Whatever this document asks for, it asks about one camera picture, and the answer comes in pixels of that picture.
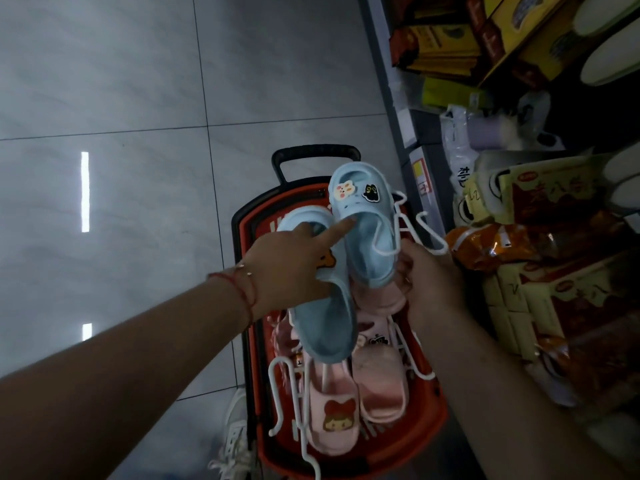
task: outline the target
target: floor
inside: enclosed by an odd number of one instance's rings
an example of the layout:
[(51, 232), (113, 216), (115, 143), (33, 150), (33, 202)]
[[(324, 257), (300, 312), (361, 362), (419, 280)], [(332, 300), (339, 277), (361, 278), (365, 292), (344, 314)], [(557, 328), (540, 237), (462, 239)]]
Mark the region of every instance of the floor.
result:
[[(233, 265), (279, 148), (352, 144), (403, 187), (356, 0), (0, 0), (0, 54), (0, 376)], [(204, 477), (241, 357), (113, 478)]]

